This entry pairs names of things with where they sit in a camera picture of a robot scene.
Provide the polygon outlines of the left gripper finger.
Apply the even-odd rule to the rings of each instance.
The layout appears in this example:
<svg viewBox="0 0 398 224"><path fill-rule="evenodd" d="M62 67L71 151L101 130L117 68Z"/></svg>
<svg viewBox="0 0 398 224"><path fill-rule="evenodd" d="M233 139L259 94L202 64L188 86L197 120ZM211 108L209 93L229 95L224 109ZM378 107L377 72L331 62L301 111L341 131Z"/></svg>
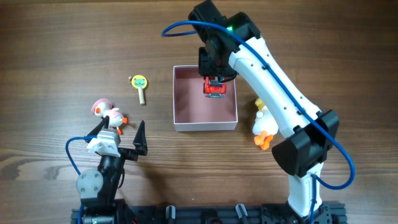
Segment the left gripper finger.
<svg viewBox="0 0 398 224"><path fill-rule="evenodd" d="M145 132L145 121L142 120L137 129L136 135L133 140L133 145L135 147L135 151L141 155L146 156L148 152L147 141L146 141L146 132Z"/></svg>
<svg viewBox="0 0 398 224"><path fill-rule="evenodd" d="M90 142L103 129L109 128L109 116L105 116L102 121L87 135L87 142Z"/></svg>

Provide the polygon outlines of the red toy fire truck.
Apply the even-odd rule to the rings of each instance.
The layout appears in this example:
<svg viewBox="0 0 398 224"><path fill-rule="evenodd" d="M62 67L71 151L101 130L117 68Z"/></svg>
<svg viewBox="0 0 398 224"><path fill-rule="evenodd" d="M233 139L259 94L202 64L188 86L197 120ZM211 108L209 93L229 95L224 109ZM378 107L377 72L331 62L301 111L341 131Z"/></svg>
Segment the red toy fire truck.
<svg viewBox="0 0 398 224"><path fill-rule="evenodd" d="M206 77L203 94L208 98L223 98L226 94L226 84L219 82L217 77Z"/></svg>

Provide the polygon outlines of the pink cardboard box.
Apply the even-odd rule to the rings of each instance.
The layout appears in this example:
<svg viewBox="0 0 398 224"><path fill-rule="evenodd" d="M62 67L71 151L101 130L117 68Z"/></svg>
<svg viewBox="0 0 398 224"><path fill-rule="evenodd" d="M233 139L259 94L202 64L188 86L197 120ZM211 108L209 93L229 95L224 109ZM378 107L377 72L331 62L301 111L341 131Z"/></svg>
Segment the pink cardboard box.
<svg viewBox="0 0 398 224"><path fill-rule="evenodd" d="M236 84L226 84L222 98L209 98L203 93L203 77L196 65L173 68L174 127L177 132L232 131L238 123Z"/></svg>

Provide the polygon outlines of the white yellow plush duck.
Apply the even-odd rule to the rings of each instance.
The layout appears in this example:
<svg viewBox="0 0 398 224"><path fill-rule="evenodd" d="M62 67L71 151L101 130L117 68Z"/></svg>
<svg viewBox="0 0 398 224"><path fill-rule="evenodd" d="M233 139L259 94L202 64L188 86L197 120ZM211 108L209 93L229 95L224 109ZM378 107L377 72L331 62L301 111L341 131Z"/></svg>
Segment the white yellow plush duck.
<svg viewBox="0 0 398 224"><path fill-rule="evenodd" d="M270 148L270 143L274 136L278 133L279 127L273 115L260 98L255 101L255 105L258 111L252 128L254 143L262 150L267 150Z"/></svg>

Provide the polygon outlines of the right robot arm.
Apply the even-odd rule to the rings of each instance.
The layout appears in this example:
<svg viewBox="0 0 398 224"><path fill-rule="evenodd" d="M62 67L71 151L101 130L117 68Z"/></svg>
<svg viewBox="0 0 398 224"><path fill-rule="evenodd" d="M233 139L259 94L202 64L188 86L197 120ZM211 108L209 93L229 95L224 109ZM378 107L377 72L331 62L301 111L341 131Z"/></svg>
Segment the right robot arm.
<svg viewBox="0 0 398 224"><path fill-rule="evenodd" d="M322 113L302 95L245 13L227 18L211 1L203 1L188 21L204 42L199 49L200 75L217 85L241 75L269 110L284 137L272 155L289 176L287 203L296 219L312 222L322 204L318 178L327 152L335 145L337 115Z"/></svg>

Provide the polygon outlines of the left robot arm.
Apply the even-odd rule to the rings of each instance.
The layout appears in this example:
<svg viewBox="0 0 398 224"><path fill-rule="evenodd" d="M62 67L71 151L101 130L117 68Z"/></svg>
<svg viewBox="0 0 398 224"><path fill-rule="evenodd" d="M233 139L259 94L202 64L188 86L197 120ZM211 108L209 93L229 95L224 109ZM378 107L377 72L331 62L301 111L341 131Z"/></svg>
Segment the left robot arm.
<svg viewBox="0 0 398 224"><path fill-rule="evenodd" d="M141 121L132 144L134 148L120 147L120 135L110 128L106 116L87 136L90 152L101 156L96 169L81 172L76 180L81 207L74 210L71 223L138 223L134 212L124 199L116 199L117 189L123 185L126 161L147 155L145 122Z"/></svg>

